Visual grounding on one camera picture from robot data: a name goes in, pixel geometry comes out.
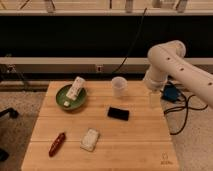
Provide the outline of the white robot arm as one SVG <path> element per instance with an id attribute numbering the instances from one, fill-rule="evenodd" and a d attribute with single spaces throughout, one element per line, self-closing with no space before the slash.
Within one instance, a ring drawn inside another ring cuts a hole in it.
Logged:
<path id="1" fill-rule="evenodd" d="M 158 91 L 172 76 L 213 109 L 213 75 L 186 62 L 185 54 L 186 47 L 178 40 L 151 47 L 144 84 L 151 91 Z"/>

